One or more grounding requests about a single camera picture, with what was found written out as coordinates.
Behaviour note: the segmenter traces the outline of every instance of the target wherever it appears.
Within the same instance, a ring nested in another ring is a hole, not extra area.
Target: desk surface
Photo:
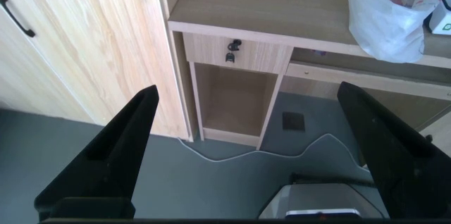
[[[348,30],[347,0],[179,0],[171,30],[369,56]],[[451,37],[425,31],[418,64],[451,68]]]

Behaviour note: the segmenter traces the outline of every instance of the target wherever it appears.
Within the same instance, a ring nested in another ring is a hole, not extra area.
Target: cabinet door
[[[142,88],[160,102],[152,133],[187,138],[160,0],[13,0],[42,52],[95,123]]]
[[[0,103],[3,108],[92,122],[27,40],[29,37],[4,10],[0,10],[0,26]]]

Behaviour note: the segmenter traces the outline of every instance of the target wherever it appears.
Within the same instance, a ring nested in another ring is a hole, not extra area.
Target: drawer lock
[[[241,40],[239,39],[235,39],[233,40],[233,43],[229,44],[227,46],[227,49],[229,51],[239,51],[240,48],[238,48],[241,45]],[[235,62],[235,55],[233,55],[233,53],[229,52],[225,55],[225,61],[231,61],[232,63]]]

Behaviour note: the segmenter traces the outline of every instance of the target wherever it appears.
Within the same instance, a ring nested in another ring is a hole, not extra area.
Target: power cord
[[[213,162],[213,163],[221,163],[221,162],[224,162],[224,161],[232,161],[232,160],[234,160],[234,159],[241,158],[241,157],[244,157],[244,156],[248,156],[248,155],[251,155],[251,154],[267,154],[267,155],[270,155],[270,156],[277,156],[277,157],[281,157],[281,158],[299,158],[299,157],[301,157],[302,155],[304,155],[305,152],[306,152],[311,146],[313,146],[315,143],[317,143],[318,141],[322,140],[323,138],[325,138],[325,137],[327,137],[327,136],[332,137],[336,142],[338,142],[339,144],[341,144],[341,145],[346,149],[347,153],[350,155],[350,158],[351,158],[352,162],[355,164],[356,167],[358,167],[358,169],[360,169],[360,170],[362,170],[362,171],[365,171],[365,172],[368,172],[368,173],[369,173],[369,170],[368,170],[368,169],[363,168],[363,167],[361,167],[360,165],[357,164],[357,162],[354,160],[354,157],[352,157],[352,154],[351,154],[350,150],[346,147],[346,145],[343,144],[343,142],[341,142],[339,139],[337,139],[335,136],[333,136],[333,135],[330,134],[330,133],[326,133],[326,134],[324,134],[323,136],[319,137],[318,139],[314,140],[312,143],[310,143],[310,144],[307,146],[307,148],[306,148],[301,154],[298,154],[298,155],[295,155],[295,156],[285,156],[285,155],[282,155],[282,154],[275,154],[275,153],[271,153],[271,152],[268,152],[268,151],[254,150],[254,151],[250,151],[250,152],[247,152],[247,153],[244,153],[244,154],[239,154],[239,155],[237,155],[237,156],[233,156],[233,157],[229,157],[229,158],[224,158],[224,159],[220,159],[220,160],[213,160],[213,159],[211,159],[211,158],[208,158],[208,157],[206,157],[205,155],[203,155],[203,154],[201,154],[200,152],[198,152],[197,150],[193,149],[192,147],[186,145],[186,143],[184,143],[184,141],[182,141],[181,138],[178,137],[177,139],[178,139],[178,141],[179,141],[184,147],[186,147],[188,150],[190,150],[191,152],[195,153],[196,155],[198,155],[198,156],[201,157],[202,159],[207,160],[207,161],[210,161],[210,162]]]

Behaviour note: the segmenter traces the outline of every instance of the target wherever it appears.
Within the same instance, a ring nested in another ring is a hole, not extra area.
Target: open shelf compartment
[[[277,75],[191,64],[201,137],[257,147]]]

